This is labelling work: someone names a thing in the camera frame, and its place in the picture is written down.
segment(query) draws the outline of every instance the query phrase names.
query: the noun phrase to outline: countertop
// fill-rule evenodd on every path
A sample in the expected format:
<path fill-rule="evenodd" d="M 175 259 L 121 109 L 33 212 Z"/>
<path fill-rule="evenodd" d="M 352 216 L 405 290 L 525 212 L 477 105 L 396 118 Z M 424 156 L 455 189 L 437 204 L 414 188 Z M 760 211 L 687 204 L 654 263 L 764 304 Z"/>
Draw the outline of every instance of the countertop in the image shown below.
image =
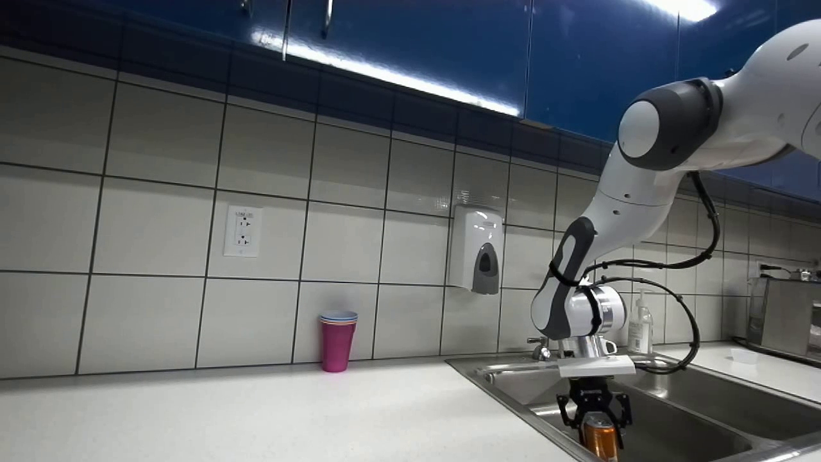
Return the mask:
<path fill-rule="evenodd" d="M 741 347 L 700 366 L 821 402 L 821 369 Z M 445 362 L 0 384 L 3 462 L 569 460 Z"/>

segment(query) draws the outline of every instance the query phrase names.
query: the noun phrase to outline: wall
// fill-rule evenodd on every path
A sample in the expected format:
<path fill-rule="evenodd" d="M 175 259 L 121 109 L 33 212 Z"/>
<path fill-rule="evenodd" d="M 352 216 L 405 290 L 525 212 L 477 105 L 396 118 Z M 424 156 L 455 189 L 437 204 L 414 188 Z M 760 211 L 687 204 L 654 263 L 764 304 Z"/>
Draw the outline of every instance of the wall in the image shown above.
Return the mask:
<path fill-rule="evenodd" d="M 498 294 L 447 286 L 461 189 L 505 216 Z M 521 349 L 593 189 L 498 152 L 0 49 L 0 376 L 315 362 L 326 307 L 360 313 L 355 360 Z M 226 257 L 229 204 L 265 211 L 262 257 Z M 821 253 L 819 222 L 719 207 L 720 251 L 652 274 L 705 339 L 737 330 L 760 262 Z M 705 230 L 683 194 L 622 257 L 673 262 Z M 646 302 L 656 342 L 687 339 L 673 302 Z"/>

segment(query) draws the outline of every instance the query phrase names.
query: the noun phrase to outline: wall outlet cover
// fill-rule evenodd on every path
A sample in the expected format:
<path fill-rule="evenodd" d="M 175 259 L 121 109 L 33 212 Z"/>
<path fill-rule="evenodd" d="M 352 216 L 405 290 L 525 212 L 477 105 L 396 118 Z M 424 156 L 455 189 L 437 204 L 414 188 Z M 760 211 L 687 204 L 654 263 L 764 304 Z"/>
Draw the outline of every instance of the wall outlet cover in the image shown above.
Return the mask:
<path fill-rule="evenodd" d="M 259 207 L 229 207 L 226 222 L 226 253 L 229 257 L 259 257 L 262 211 Z"/>

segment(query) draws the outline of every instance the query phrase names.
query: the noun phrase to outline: orange object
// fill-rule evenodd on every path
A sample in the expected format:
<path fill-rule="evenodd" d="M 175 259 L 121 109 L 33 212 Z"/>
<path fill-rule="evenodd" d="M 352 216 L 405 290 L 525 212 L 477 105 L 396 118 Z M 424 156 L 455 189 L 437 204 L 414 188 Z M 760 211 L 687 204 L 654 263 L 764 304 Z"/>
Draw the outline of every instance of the orange object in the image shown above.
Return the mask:
<path fill-rule="evenodd" d="M 615 425 L 593 422 L 582 430 L 582 443 L 602 462 L 619 462 Z"/>

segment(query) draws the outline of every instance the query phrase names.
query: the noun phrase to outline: plastic cup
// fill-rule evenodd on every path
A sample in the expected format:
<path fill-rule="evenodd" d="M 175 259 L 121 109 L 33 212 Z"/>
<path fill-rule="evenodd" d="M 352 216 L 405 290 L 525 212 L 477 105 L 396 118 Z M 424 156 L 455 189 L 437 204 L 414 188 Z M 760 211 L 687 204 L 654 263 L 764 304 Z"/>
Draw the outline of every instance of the plastic cup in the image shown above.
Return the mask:
<path fill-rule="evenodd" d="M 352 342 L 356 330 L 355 311 L 332 311 L 319 317 L 323 336 L 323 357 L 321 363 L 326 371 L 350 369 Z"/>

